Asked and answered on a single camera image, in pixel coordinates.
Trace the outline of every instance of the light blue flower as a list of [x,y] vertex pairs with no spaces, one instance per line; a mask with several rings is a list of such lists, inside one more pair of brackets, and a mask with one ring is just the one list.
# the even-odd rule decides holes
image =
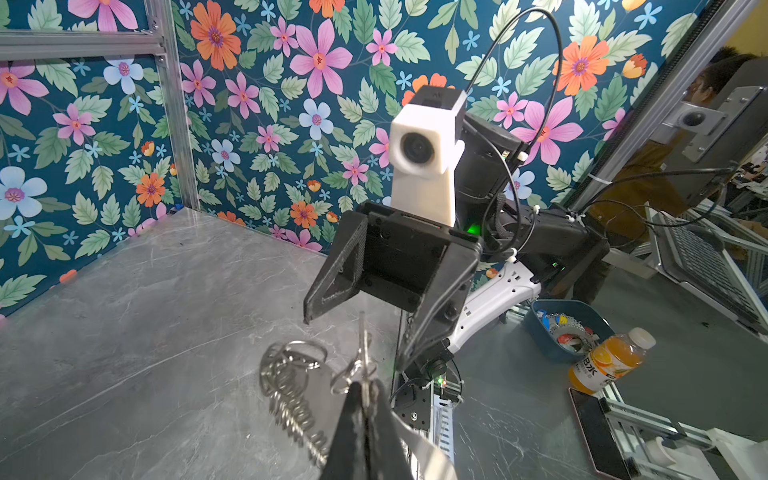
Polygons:
[[128,103],[131,104],[131,108],[129,108],[128,111],[136,111],[144,106],[144,104],[139,101],[139,97],[128,97]]
[[469,31],[469,37],[462,42],[462,45],[467,46],[467,51],[469,51],[470,48],[474,48],[478,46],[478,38],[480,38],[480,34],[474,35],[474,32],[472,30]]
[[13,218],[13,221],[16,223],[16,225],[6,225],[3,230],[6,232],[13,232],[13,235],[11,235],[11,238],[17,238],[22,233],[24,235],[29,235],[31,231],[29,230],[29,227],[35,224],[33,221],[24,222],[24,217],[21,215],[16,215]]
[[98,155],[101,153],[101,147],[98,146],[97,141],[94,141],[93,145],[86,144],[85,150],[87,150],[88,153],[91,154],[93,158],[98,158]]
[[29,155],[27,152],[29,151],[29,147],[19,147],[17,144],[11,145],[11,148],[13,149],[12,152],[8,152],[8,158],[16,157],[16,161],[20,162],[24,160],[25,158],[29,158]]
[[115,242],[115,243],[121,242],[121,241],[123,241],[123,237],[125,237],[126,234],[127,234],[127,232],[123,231],[123,227],[120,227],[116,231],[112,232],[112,236],[114,237],[112,239],[112,241]]
[[64,245],[65,247],[67,245],[74,245],[74,241],[80,238],[78,235],[74,234],[74,230],[72,230],[69,234],[62,235],[64,237]]
[[310,148],[310,152],[314,153],[315,157],[319,157],[323,154],[323,146],[317,142],[312,142],[312,148]]
[[616,2],[618,2],[618,1],[619,1],[619,0],[600,0],[600,1],[598,2],[598,7],[599,7],[600,5],[605,5],[605,9],[606,9],[606,10],[610,10],[610,9],[611,9],[611,2],[613,2],[613,3],[616,3]]
[[198,111],[197,114],[200,115],[203,121],[210,121],[210,117],[213,115],[205,107],[203,107],[203,110]]
[[277,15],[275,14],[275,12],[273,12],[273,10],[275,9],[275,4],[273,3],[267,4],[266,0],[261,0],[261,7],[262,7],[261,16],[266,17],[266,20],[268,22],[271,22],[272,18],[277,18]]
[[411,86],[411,78],[413,78],[413,75],[408,74],[408,76],[406,77],[406,73],[401,70],[400,79],[395,83],[400,85],[400,90],[405,90],[406,88]]
[[245,35],[248,35],[248,31],[252,28],[249,23],[246,23],[244,13],[240,16],[240,18],[235,18],[235,23],[237,23],[237,31],[241,31]]
[[647,4],[645,4],[645,13],[640,14],[634,18],[636,22],[642,22],[640,23],[640,27],[638,27],[637,29],[642,30],[643,28],[645,28],[645,25],[648,25],[649,23],[651,25],[656,25],[656,17],[654,17],[654,15],[657,15],[663,9],[664,7],[654,8],[654,4],[651,2],[648,2]]
[[192,16],[192,11],[190,10],[190,8],[192,7],[192,2],[184,3],[184,0],[180,0],[179,3],[181,4],[179,13],[181,13],[184,16],[184,18],[189,20],[190,16]]
[[507,88],[507,86],[512,83],[512,80],[504,81],[504,78],[499,77],[496,79],[496,83],[496,85],[491,87],[491,90],[496,92],[499,97],[501,97],[502,94],[509,93],[509,88]]
[[86,72],[91,71],[91,67],[85,64],[85,58],[80,57],[80,61],[72,62],[72,71],[74,73],[81,73],[85,76]]

